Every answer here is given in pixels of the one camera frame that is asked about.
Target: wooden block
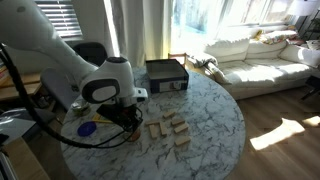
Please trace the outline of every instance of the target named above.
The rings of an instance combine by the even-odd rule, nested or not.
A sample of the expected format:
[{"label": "wooden block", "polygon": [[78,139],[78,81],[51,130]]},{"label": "wooden block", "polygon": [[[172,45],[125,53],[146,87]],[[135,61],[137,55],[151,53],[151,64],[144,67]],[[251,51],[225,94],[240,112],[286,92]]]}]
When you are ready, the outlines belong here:
[{"label": "wooden block", "polygon": [[181,146],[190,141],[191,141],[191,138],[189,136],[180,136],[174,141],[174,143],[176,144],[176,146]]},{"label": "wooden block", "polygon": [[176,114],[175,111],[168,111],[168,112],[163,114],[163,118],[168,119],[168,118],[173,117],[175,114]]},{"label": "wooden block", "polygon": [[174,128],[174,132],[175,132],[175,133],[179,133],[179,132],[181,132],[181,131],[187,130],[188,127],[189,127],[188,124],[184,123],[184,124],[182,124],[182,125]]},{"label": "wooden block", "polygon": [[166,136],[168,134],[168,129],[163,122],[160,122],[160,131],[162,136]]},{"label": "wooden block", "polygon": [[149,120],[149,121],[146,121],[144,124],[146,125],[146,126],[149,126],[149,125],[151,125],[151,124],[159,124],[159,120]]},{"label": "wooden block", "polygon": [[149,130],[150,130],[150,134],[151,134],[151,137],[152,139],[156,139],[157,138],[157,133],[156,133],[156,128],[153,124],[151,124],[149,126]]},{"label": "wooden block", "polygon": [[177,124],[181,124],[181,123],[185,123],[185,120],[184,119],[174,119],[171,121],[171,124],[174,126],[174,125],[177,125]]}]

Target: wooden floor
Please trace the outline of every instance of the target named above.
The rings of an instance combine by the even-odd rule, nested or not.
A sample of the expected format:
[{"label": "wooden floor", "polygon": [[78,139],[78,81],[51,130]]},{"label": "wooden floor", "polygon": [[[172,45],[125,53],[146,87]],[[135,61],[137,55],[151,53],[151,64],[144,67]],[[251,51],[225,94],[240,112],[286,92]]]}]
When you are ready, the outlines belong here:
[{"label": "wooden floor", "polygon": [[[226,179],[319,179],[320,129],[303,120],[319,116],[320,96],[300,101],[309,90],[303,87],[238,101],[246,123],[246,144],[239,163]],[[282,118],[299,123],[303,131],[300,132],[301,126],[298,126],[299,133],[256,150],[250,139],[279,130],[279,127],[288,129],[281,126]],[[51,126],[60,130],[58,123]],[[275,137],[285,133],[278,132]],[[43,133],[29,146],[51,179],[74,179],[63,160],[59,142]]]}]

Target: black box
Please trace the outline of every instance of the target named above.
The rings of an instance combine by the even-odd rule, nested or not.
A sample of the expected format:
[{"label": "black box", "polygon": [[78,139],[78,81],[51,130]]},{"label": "black box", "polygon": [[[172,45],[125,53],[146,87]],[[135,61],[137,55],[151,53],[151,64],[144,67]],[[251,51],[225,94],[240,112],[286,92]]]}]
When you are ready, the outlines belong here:
[{"label": "black box", "polygon": [[175,59],[146,61],[151,93],[186,90],[189,74]]}]

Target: black cable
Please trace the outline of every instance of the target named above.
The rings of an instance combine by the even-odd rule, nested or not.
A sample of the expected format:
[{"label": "black cable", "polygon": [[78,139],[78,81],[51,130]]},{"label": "black cable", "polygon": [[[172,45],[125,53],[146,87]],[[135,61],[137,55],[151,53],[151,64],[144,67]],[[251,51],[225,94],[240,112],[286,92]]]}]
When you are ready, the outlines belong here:
[{"label": "black cable", "polygon": [[24,103],[24,105],[25,105],[27,111],[29,112],[30,116],[36,121],[36,123],[45,132],[47,132],[50,136],[52,136],[56,140],[61,141],[61,142],[65,143],[65,144],[67,144],[67,145],[78,147],[78,148],[99,148],[99,149],[104,148],[104,149],[107,149],[107,148],[114,148],[114,147],[120,146],[121,144],[123,144],[127,140],[129,140],[129,138],[131,138],[131,136],[133,135],[134,132],[132,132],[132,134],[127,139],[125,139],[123,142],[121,142],[119,144],[116,144],[116,145],[113,145],[113,146],[107,146],[107,147],[100,147],[100,146],[102,144],[107,143],[107,142],[111,141],[112,139],[118,137],[120,134],[124,133],[124,131],[119,133],[118,135],[116,135],[116,136],[114,136],[114,137],[112,137],[112,138],[110,138],[110,139],[108,139],[108,140],[106,140],[106,141],[104,141],[102,143],[96,144],[96,145],[86,144],[86,143],[79,143],[79,142],[72,141],[70,139],[67,139],[67,138],[61,136],[60,134],[58,134],[57,132],[52,130],[46,123],[44,123],[43,120],[41,119],[41,117],[35,111],[35,109],[33,107],[33,104],[31,103],[31,101],[30,101],[30,99],[28,97],[26,89],[24,88],[24,85],[22,83],[20,74],[19,74],[17,68],[14,66],[9,54],[6,52],[6,49],[2,46],[2,43],[0,43],[0,50],[2,50],[2,51],[0,51],[0,59],[3,61],[3,63],[7,67],[8,71],[9,71],[9,74],[10,74],[10,76],[12,78],[12,81],[15,84],[16,90],[18,91],[19,96],[22,99],[22,102]]}]

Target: white sofa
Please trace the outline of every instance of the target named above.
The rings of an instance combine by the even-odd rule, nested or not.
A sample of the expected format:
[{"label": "white sofa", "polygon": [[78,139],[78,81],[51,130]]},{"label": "white sofa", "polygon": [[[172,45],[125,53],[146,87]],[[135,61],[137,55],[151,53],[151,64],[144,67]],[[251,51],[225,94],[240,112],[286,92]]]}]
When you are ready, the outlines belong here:
[{"label": "white sofa", "polygon": [[220,40],[203,51],[189,53],[189,61],[210,70],[209,76],[236,100],[303,86],[311,75],[320,77],[320,51],[286,41],[268,45],[253,39]]}]

